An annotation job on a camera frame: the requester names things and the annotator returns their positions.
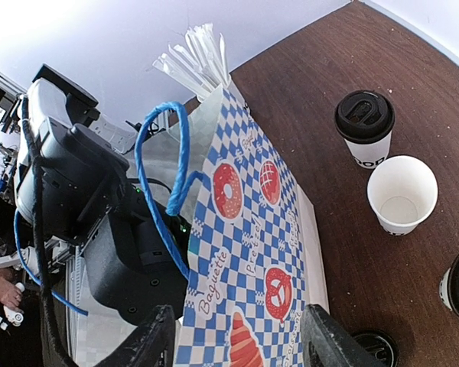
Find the croissant illustration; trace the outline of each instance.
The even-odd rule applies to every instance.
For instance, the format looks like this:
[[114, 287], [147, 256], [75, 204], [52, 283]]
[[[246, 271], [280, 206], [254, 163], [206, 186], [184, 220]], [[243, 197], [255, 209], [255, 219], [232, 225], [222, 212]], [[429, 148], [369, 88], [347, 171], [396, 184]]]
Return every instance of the croissant illustration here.
[[231, 367], [263, 367], [263, 359], [250, 329], [244, 324], [240, 312], [233, 315], [233, 329], [230, 334]]

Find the person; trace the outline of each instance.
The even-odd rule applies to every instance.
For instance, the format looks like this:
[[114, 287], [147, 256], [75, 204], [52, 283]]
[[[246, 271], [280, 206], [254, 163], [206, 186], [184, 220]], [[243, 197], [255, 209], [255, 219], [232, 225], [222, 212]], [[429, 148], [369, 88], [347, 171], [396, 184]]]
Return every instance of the person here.
[[[0, 199], [0, 256], [15, 251], [15, 208]], [[31, 229], [24, 223], [24, 243], [31, 240]], [[0, 317], [5, 319], [4, 306], [24, 313], [22, 325], [0, 329], [0, 367], [43, 367], [41, 348], [41, 317], [37, 292], [22, 293], [15, 284], [18, 273], [13, 268], [0, 269]]]

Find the bag handle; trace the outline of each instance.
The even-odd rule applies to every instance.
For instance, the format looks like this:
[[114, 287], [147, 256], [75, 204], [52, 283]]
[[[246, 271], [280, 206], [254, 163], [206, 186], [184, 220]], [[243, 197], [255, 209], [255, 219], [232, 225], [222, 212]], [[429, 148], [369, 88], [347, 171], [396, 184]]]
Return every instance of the bag handle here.
[[160, 104], [158, 107], [155, 107], [145, 118], [143, 126], [141, 127], [138, 137], [136, 138], [135, 144], [135, 162], [136, 168], [138, 171], [139, 183], [145, 194], [146, 203], [150, 209], [151, 215], [155, 222], [158, 233], [163, 240], [168, 252], [173, 258], [176, 266], [181, 271], [182, 275], [188, 280], [189, 279], [189, 269], [185, 265], [184, 260], [180, 252], [178, 251], [177, 246], [174, 243], [173, 236], [168, 230], [167, 226], [161, 218], [161, 214], [158, 211], [155, 200], [151, 195], [151, 190], [148, 185], [148, 179], [146, 178], [145, 167], [143, 166], [142, 158], [142, 145], [145, 142], [146, 135], [148, 134], [149, 127], [153, 121], [160, 115], [163, 111], [174, 110], [180, 122], [181, 127], [181, 146], [178, 155], [178, 169], [177, 176], [175, 177], [174, 189], [171, 192], [170, 199], [168, 200], [167, 209], [165, 212], [169, 216], [178, 216], [181, 211], [181, 207], [184, 204], [184, 201], [189, 193], [190, 186], [196, 179], [202, 179], [202, 173], [194, 171], [192, 172], [187, 179], [187, 171], [189, 167], [189, 157], [190, 157], [190, 135], [189, 135], [189, 121], [187, 117], [187, 112], [183, 105], [179, 102], [166, 102]]

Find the floor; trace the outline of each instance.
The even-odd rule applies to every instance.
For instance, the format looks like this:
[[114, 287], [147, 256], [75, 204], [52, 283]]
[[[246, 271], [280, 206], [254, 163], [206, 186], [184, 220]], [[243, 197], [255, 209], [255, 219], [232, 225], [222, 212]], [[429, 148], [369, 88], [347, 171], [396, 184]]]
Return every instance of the floor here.
[[[459, 252], [459, 69], [354, 2], [250, 60], [233, 79], [315, 205], [332, 316], [350, 332], [389, 333], [400, 365], [459, 366], [459, 319], [438, 296]], [[438, 179], [434, 213], [405, 237], [379, 227], [366, 198], [370, 172], [335, 131], [334, 107], [355, 89], [391, 100], [391, 155], [422, 159]]]

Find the checkered paper bag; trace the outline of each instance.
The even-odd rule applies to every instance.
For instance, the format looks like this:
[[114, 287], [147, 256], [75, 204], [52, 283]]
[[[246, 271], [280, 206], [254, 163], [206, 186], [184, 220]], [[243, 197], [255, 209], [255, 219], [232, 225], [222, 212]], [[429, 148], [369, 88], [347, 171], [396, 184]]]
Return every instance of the checkered paper bag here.
[[328, 306], [313, 206], [223, 87], [189, 122], [199, 126], [189, 167], [202, 179], [186, 217], [190, 271], [175, 365], [302, 365], [301, 312]]

